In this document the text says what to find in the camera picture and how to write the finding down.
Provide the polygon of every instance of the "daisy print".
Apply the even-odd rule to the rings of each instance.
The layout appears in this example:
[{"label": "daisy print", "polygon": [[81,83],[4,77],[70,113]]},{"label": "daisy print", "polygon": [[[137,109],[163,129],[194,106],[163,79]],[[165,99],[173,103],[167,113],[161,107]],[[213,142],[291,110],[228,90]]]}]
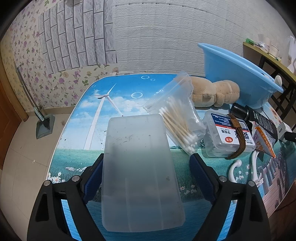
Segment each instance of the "daisy print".
[{"label": "daisy print", "polygon": [[61,178],[59,176],[52,177],[52,183],[60,183],[60,182],[61,182]]}]

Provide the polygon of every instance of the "cotton swab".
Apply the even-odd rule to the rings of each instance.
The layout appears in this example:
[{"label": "cotton swab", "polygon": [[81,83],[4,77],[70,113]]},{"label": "cotton swab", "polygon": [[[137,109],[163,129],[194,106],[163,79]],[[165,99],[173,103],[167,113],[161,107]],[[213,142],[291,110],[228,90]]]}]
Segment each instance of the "cotton swab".
[{"label": "cotton swab", "polygon": [[167,130],[179,142],[181,148],[188,154],[193,154],[198,136],[188,128],[187,120],[182,114],[182,103],[168,97],[167,105],[159,109],[159,114],[163,117]]}]

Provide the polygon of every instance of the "wooden door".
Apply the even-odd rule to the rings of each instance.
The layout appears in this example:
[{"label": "wooden door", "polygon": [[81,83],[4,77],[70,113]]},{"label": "wooden door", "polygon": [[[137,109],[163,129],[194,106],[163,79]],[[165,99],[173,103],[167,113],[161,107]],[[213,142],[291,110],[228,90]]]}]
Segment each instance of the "wooden door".
[{"label": "wooden door", "polygon": [[9,144],[17,130],[21,119],[9,102],[0,81],[0,169],[3,164]]}]

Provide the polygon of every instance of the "door frame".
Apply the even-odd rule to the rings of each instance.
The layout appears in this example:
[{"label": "door frame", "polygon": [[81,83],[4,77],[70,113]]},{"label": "door frame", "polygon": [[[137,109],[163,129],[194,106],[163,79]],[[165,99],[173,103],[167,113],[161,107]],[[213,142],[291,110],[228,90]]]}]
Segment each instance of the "door frame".
[{"label": "door frame", "polygon": [[4,97],[6,97],[10,109],[14,112],[14,114],[17,116],[18,119],[26,121],[29,118],[29,116],[24,110],[24,108],[22,107],[22,105],[20,104],[19,100],[17,99],[9,83],[9,80],[7,78],[7,75],[3,66],[1,52],[0,52],[0,83],[2,86],[0,91],[3,93]]}]

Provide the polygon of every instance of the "brown leather strap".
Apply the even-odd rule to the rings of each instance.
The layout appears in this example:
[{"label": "brown leather strap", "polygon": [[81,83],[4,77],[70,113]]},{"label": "brown leather strap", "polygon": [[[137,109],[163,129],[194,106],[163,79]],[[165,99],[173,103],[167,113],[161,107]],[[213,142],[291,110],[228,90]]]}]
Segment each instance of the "brown leather strap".
[{"label": "brown leather strap", "polygon": [[228,114],[228,115],[230,116],[231,118],[230,121],[237,132],[237,138],[239,139],[239,148],[236,150],[236,152],[226,157],[225,158],[226,160],[230,160],[238,157],[246,149],[246,140],[244,138],[244,133],[242,131],[242,127],[239,124],[239,121],[236,119],[236,117],[233,114]]}]

